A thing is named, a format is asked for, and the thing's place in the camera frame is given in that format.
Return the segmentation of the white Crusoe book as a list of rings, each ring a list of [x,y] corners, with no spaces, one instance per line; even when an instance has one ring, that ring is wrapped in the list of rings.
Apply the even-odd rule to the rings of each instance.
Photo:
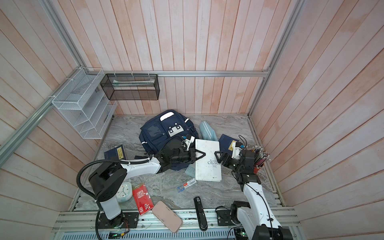
[[[221,165],[217,162],[215,152],[220,150],[216,141],[196,140],[196,149],[206,153],[206,156],[196,161],[197,181],[220,182],[222,180]]]

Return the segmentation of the blue book with yellow label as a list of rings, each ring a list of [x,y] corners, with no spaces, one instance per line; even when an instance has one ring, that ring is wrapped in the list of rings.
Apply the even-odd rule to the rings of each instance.
[[[233,143],[237,143],[239,140],[234,139],[232,137],[229,137],[225,134],[222,134],[221,137],[219,138],[219,144],[220,144],[220,151],[228,153],[232,155],[233,153]]]

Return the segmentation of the navy blue backpack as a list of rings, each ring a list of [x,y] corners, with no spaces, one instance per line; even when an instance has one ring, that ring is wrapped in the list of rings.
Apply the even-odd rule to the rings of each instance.
[[[186,140],[192,137],[197,140],[199,134],[189,118],[174,110],[167,110],[147,121],[141,127],[139,139],[147,154],[154,157],[170,138],[176,136],[183,139],[183,144],[193,157],[195,141],[188,145]]]

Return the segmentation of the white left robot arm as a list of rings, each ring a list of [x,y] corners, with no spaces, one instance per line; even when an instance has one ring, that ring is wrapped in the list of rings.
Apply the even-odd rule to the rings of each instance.
[[[89,175],[92,192],[83,191],[94,198],[99,210],[109,221],[124,216],[117,199],[117,193],[123,182],[131,177],[146,174],[162,173],[181,164],[192,164],[206,156],[206,153],[195,147],[195,140],[183,137],[169,139],[156,154],[140,160],[98,160],[94,161],[78,173],[80,184],[82,172],[93,165],[99,167]]]

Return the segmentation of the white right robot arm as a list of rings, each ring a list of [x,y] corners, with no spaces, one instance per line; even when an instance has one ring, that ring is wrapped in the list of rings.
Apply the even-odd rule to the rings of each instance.
[[[234,148],[233,154],[215,152],[217,161],[232,170],[247,202],[234,201],[231,219],[244,228],[250,240],[292,240],[289,229],[282,227],[265,198],[257,172],[268,160],[269,154],[262,148],[247,150]]]

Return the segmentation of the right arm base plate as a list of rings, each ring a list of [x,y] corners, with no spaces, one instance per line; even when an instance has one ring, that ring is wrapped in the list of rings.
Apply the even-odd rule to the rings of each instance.
[[[232,221],[231,210],[226,208],[218,208],[215,210],[217,216],[218,226],[235,226],[236,224]]]

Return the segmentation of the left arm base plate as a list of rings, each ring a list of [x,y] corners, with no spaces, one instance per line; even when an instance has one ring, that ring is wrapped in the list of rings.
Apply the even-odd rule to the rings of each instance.
[[[135,229],[138,225],[139,212],[121,212],[109,220],[105,213],[100,213],[96,224],[98,229]]]

